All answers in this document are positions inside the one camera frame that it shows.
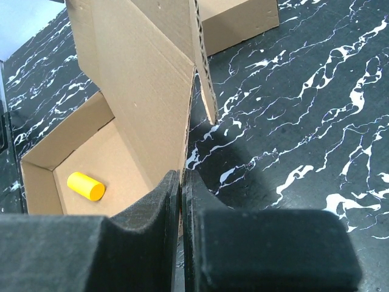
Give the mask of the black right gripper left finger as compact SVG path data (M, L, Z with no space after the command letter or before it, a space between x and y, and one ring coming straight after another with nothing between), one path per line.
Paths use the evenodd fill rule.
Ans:
M2 291L171 291L179 173L113 217L1 216Z

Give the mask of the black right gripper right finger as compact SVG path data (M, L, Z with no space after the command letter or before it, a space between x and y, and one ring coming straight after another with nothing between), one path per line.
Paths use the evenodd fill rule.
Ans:
M187 291L357 291L362 280L331 212L231 209L190 170L182 220Z

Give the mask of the yellow cylinder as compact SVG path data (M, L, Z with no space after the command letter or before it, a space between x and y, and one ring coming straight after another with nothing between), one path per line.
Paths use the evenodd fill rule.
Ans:
M74 172L69 175L67 186L89 201L98 201L105 194L105 185L103 183L80 172Z

